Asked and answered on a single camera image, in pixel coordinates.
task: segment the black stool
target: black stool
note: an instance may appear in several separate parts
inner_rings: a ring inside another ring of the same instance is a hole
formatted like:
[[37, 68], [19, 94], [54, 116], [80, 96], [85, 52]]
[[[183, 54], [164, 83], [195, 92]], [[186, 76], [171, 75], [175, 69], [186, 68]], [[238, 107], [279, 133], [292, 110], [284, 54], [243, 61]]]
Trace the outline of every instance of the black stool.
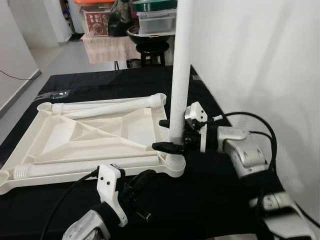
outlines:
[[[136, 50], [141, 53], [141, 67], [145, 67], [147, 65], [147, 57], [150, 57], [149, 65], [165, 66], [165, 51], [167, 51], [169, 47], [169, 44], [164, 41], [138, 44], [136, 46]], [[158, 56], [160, 56], [160, 64], [154, 64], [153, 62], [158, 62]]]

